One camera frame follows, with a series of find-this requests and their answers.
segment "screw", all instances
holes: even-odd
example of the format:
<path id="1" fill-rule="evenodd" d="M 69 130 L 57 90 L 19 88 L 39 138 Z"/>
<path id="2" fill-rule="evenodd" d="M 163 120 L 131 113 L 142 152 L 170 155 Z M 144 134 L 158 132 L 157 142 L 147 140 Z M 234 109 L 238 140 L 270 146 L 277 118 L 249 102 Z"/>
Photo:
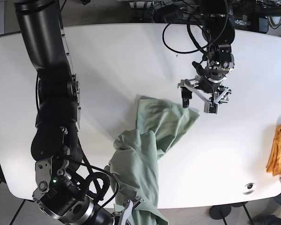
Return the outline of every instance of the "screw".
<path id="1" fill-rule="evenodd" d="M 64 170 L 62 170 L 62 169 L 59 169 L 59 170 L 57 170 L 57 175 L 58 176 L 63 176 L 64 175 Z"/>
<path id="2" fill-rule="evenodd" d="M 224 67 L 224 68 L 227 68 L 228 66 L 229 66 L 228 62 L 224 62 L 224 63 L 223 63 L 223 67 Z"/>

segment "metal bracket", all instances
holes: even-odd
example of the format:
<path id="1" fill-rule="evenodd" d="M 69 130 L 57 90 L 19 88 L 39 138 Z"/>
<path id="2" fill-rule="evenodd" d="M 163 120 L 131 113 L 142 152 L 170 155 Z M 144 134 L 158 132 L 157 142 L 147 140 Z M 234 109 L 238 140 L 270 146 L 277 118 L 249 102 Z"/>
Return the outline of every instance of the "metal bracket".
<path id="1" fill-rule="evenodd" d="M 126 203 L 123 204 L 124 209 L 121 212 L 114 212 L 114 217 L 119 217 L 118 225 L 130 225 L 128 218 L 132 214 L 132 210 L 134 210 L 141 202 L 145 202 L 140 196 L 137 196 L 134 200 L 127 200 Z"/>
<path id="2" fill-rule="evenodd" d="M 215 92 L 214 99 L 210 97 L 207 99 L 199 89 L 198 87 L 198 81 L 200 80 L 199 76 L 196 76 L 195 79 L 191 80 L 181 80 L 181 82 L 178 84 L 179 87 L 187 88 L 190 92 L 194 92 L 199 98 L 201 98 L 204 101 L 204 112 L 205 113 L 218 113 L 218 106 L 221 103 L 227 103 L 228 102 L 228 94 L 231 94 L 231 90 L 226 87 L 220 87 Z"/>
<path id="3" fill-rule="evenodd" d="M 41 193 L 47 193 L 50 188 L 52 158 L 36 162 L 36 182 Z"/>

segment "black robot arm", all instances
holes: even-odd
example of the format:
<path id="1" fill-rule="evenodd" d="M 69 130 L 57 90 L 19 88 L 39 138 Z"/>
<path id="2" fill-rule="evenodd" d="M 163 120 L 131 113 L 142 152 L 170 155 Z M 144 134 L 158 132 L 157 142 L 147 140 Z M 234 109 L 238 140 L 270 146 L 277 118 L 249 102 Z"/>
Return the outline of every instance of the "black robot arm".
<path id="1" fill-rule="evenodd" d="M 112 214 L 103 208 L 104 204 L 98 204 L 110 186 L 107 175 L 115 177 L 89 164 L 78 139 L 79 83 L 65 49 L 58 1 L 15 0 L 14 6 L 28 55 L 37 71 L 37 133 L 31 145 L 36 160 L 34 201 L 44 213 L 64 224 L 125 225 L 141 198 L 127 200 L 122 212 Z M 76 172 L 80 165 L 88 168 L 86 178 Z M 91 182 L 96 193 L 89 190 Z"/>
<path id="2" fill-rule="evenodd" d="M 206 50 L 201 50 L 202 61 L 192 63 L 198 75 L 191 80 L 181 80 L 178 86 L 181 88 L 184 108 L 189 106 L 194 92 L 205 102 L 204 112 L 218 113 L 219 104 L 227 103 L 228 94 L 231 94 L 231 90 L 222 86 L 222 82 L 234 68 L 234 57 L 231 53 L 231 44 L 235 37 L 231 22 L 232 4 L 227 0 L 201 0 L 200 12 L 197 14 L 204 18 L 202 34 L 208 44 Z M 189 24 L 187 30 L 195 46 L 200 49 Z M 201 66 L 204 61 L 207 61 L 205 68 Z M 212 96 L 207 99 L 200 90 Z"/>

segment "table leg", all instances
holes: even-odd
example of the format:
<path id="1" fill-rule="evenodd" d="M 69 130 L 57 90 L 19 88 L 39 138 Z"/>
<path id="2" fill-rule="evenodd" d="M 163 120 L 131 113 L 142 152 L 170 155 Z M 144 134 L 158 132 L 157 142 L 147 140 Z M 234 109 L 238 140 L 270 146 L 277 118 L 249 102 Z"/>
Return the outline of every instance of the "table leg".
<path id="1" fill-rule="evenodd" d="M 26 202 L 26 199 L 24 199 L 23 202 L 21 203 L 18 211 L 15 213 L 14 218 L 11 220 L 9 225 L 12 225 L 14 223 L 15 219 L 17 218 L 17 216 L 18 216 L 19 212 L 21 211 L 21 208 L 23 207 L 25 202 Z"/>
<path id="2" fill-rule="evenodd" d="M 224 224 L 227 225 L 226 217 L 231 213 L 230 205 L 216 205 L 210 208 L 209 215 L 212 219 L 224 221 Z"/>

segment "black wire bundle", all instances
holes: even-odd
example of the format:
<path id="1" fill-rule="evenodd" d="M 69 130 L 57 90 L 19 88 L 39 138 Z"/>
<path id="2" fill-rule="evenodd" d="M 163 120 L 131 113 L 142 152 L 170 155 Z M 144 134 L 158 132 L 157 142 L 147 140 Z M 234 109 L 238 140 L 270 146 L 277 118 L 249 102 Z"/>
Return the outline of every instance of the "black wire bundle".
<path id="1" fill-rule="evenodd" d="M 169 47 L 169 46 L 166 44 L 166 42 L 165 42 L 165 40 L 164 40 L 165 31 L 166 31 L 166 29 L 171 25 L 171 23 L 168 23 L 168 24 L 165 26 L 165 28 L 163 29 L 163 44 L 164 44 L 169 50 L 171 50 L 172 52 L 179 53 L 179 54 L 191 54 L 191 53 L 196 53 L 196 52 L 199 52 L 199 51 L 202 52 L 202 51 L 204 51 L 205 48 L 210 47 L 214 42 L 216 42 L 216 41 L 220 38 L 220 36 L 221 36 L 222 33 L 224 32 L 224 30 L 225 30 L 225 28 L 226 28 L 226 25 L 227 25 L 227 22 L 228 22 L 228 18 L 229 18 L 229 6 L 228 6 L 227 0 L 223 0 L 223 1 L 225 2 L 225 7 L 226 7 L 226 20 L 225 20 L 225 24 L 224 24 L 224 26 L 223 26 L 223 28 L 222 28 L 220 34 L 219 34 L 215 39 L 213 39 L 213 40 L 211 40 L 209 43 L 207 43 L 207 45 L 205 45 L 205 46 L 203 46 L 203 47 L 200 47 L 200 45 L 198 44 L 198 42 L 194 39 L 194 37 L 193 37 L 191 31 L 189 32 L 190 26 L 187 25 L 187 26 L 189 26 L 188 32 L 189 32 L 190 38 L 191 38 L 192 41 L 194 42 L 194 45 L 197 47 L 197 49 L 196 49 L 196 50 L 192 50 L 192 51 L 188 51 L 188 52 L 180 52 L 180 51 L 176 51 L 176 50 L 172 49 L 171 47 Z M 195 11 L 194 13 L 190 14 L 190 16 L 188 17 L 188 24 L 189 24 L 189 21 L 190 21 L 191 17 L 192 17 L 193 15 L 195 15 L 196 13 L 197 13 L 197 12 Z"/>

